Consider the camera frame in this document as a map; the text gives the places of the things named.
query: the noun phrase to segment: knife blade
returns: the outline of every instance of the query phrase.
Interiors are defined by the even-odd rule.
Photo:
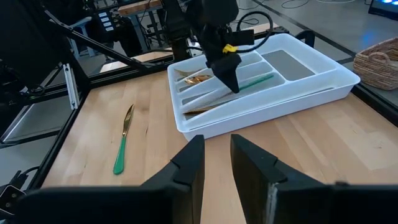
[[[126,136],[131,124],[133,111],[134,111],[134,104],[130,106],[129,110],[127,111],[126,117],[124,118],[122,140],[120,142],[119,152],[118,155],[116,156],[116,161],[113,167],[113,173],[115,175],[123,173],[124,170],[124,148],[126,147]]]

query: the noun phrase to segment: yellow tag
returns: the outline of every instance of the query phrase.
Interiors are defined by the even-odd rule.
[[[238,49],[238,47],[234,47],[231,44],[227,44],[225,45],[224,49],[223,49],[223,53],[226,54],[228,52],[235,52]]]

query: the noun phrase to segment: green utensil handle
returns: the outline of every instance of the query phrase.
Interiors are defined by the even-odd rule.
[[[116,161],[113,167],[113,173],[119,175],[123,173],[124,170],[124,147],[126,146],[126,137],[122,137],[122,141],[120,142],[120,148],[118,152],[118,156],[116,157]]]

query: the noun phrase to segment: gold knife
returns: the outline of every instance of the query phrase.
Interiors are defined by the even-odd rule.
[[[129,110],[127,111],[126,117],[124,118],[122,140],[120,142],[118,156],[116,157],[116,161],[114,162],[114,167],[113,167],[113,173],[115,175],[123,173],[124,170],[124,148],[126,146],[127,131],[129,130],[130,127],[133,111],[134,111],[134,104],[130,106]]]

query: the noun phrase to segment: wicker basket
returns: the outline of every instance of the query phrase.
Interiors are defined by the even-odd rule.
[[[376,88],[398,88],[398,37],[356,54],[354,72],[363,82]]]

